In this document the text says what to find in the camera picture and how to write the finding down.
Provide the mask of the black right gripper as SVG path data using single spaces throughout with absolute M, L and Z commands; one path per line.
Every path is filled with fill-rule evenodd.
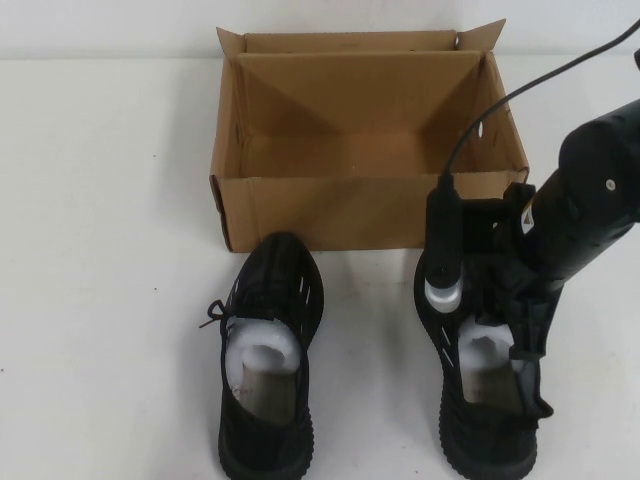
M 546 355 L 547 340 L 564 280 L 545 265 L 543 222 L 537 220 L 533 185 L 511 183 L 504 192 L 504 215 L 492 232 L 500 259 L 493 268 L 498 285 L 510 296 L 531 299 L 532 359 Z M 509 327 L 514 339 L 512 358 L 530 355 L 529 307 L 526 300 L 509 301 Z

